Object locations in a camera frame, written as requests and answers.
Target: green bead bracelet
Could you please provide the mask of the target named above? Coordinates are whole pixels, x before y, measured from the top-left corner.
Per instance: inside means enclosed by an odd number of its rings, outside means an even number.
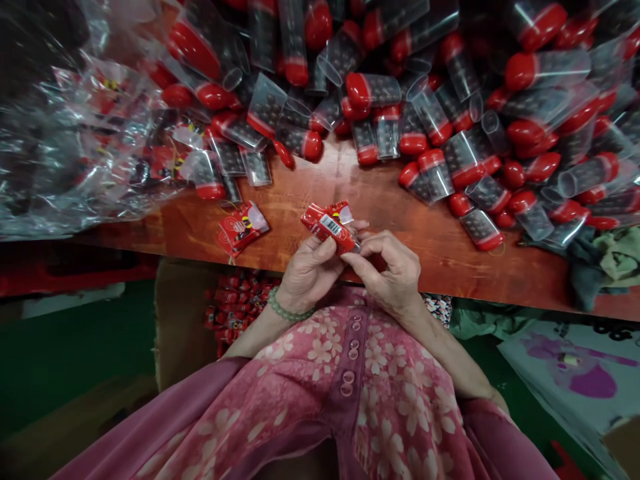
[[[280,306],[280,304],[278,303],[278,300],[275,299],[275,294],[276,292],[278,292],[278,288],[279,287],[276,287],[269,292],[269,304],[271,305],[273,311],[284,318],[284,320],[292,323],[298,323],[302,320],[308,319],[314,314],[315,307],[305,313],[291,313],[284,310],[284,308],[282,308],[282,306]]]

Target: pink cartoon graphic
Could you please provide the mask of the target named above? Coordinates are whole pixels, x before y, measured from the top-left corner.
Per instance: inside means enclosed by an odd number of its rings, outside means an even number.
[[[546,360],[547,370],[558,387],[590,398],[610,399],[618,390],[601,360],[628,367],[640,365],[635,360],[577,347],[567,340],[550,340],[537,333],[530,333],[520,342],[530,357]]]

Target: red candy package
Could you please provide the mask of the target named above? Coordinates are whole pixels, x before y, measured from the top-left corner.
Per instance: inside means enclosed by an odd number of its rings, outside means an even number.
[[[269,231],[269,224],[252,201],[240,205],[220,223],[222,231],[218,235],[218,243],[233,258],[237,258],[242,250]]]
[[[360,252],[360,244],[353,238],[351,232],[340,221],[335,220],[336,218],[340,220],[342,211],[349,208],[346,202],[342,203],[344,205],[337,203],[328,208],[322,208],[312,203],[300,218],[302,224],[319,240],[324,241],[333,237],[338,245],[336,251],[338,256],[348,252]]]

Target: hand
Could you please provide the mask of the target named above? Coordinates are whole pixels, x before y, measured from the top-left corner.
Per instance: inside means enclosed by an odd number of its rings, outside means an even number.
[[[369,226],[364,220],[354,221],[347,228],[352,235]],[[287,266],[276,300],[291,313],[305,313],[328,292],[345,269],[335,256],[335,240],[320,242],[316,237],[306,239]]]
[[[362,279],[367,292],[394,317],[406,326],[425,310],[418,293],[420,260],[391,232],[385,230],[376,235],[363,234],[360,254],[345,253],[342,260],[348,263]],[[387,270],[378,272],[366,259],[379,253],[387,262]]]

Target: barcode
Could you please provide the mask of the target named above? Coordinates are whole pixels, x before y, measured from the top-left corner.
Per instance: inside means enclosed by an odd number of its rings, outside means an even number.
[[[340,231],[342,230],[342,228],[340,228],[340,225],[334,222],[330,216],[324,214],[320,219],[320,223],[324,225],[326,228],[328,228],[329,231],[332,234],[334,234],[336,237],[340,235]]]

